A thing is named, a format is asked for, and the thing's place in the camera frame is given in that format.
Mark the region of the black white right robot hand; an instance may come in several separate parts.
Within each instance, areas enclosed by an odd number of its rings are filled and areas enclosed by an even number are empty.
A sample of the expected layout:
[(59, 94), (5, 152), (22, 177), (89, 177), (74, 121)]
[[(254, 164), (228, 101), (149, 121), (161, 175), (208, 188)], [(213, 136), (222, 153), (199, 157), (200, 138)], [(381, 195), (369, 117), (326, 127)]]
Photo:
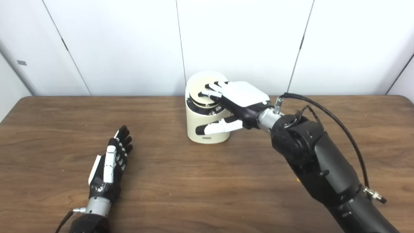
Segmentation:
[(199, 97), (208, 97), (233, 114), (195, 129), (197, 135), (236, 131), (242, 128), (259, 129), (259, 116), (274, 109), (269, 96), (248, 82), (214, 82), (205, 85)]

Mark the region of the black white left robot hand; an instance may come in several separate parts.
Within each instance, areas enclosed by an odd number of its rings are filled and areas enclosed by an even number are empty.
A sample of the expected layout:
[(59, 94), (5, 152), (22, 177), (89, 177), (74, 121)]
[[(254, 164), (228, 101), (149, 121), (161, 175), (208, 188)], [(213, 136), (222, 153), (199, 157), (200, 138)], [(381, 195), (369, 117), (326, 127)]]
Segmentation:
[(133, 150), (132, 137), (123, 125), (110, 138), (103, 155), (97, 155), (88, 178), (89, 198), (102, 197), (114, 203), (120, 196), (120, 182)]

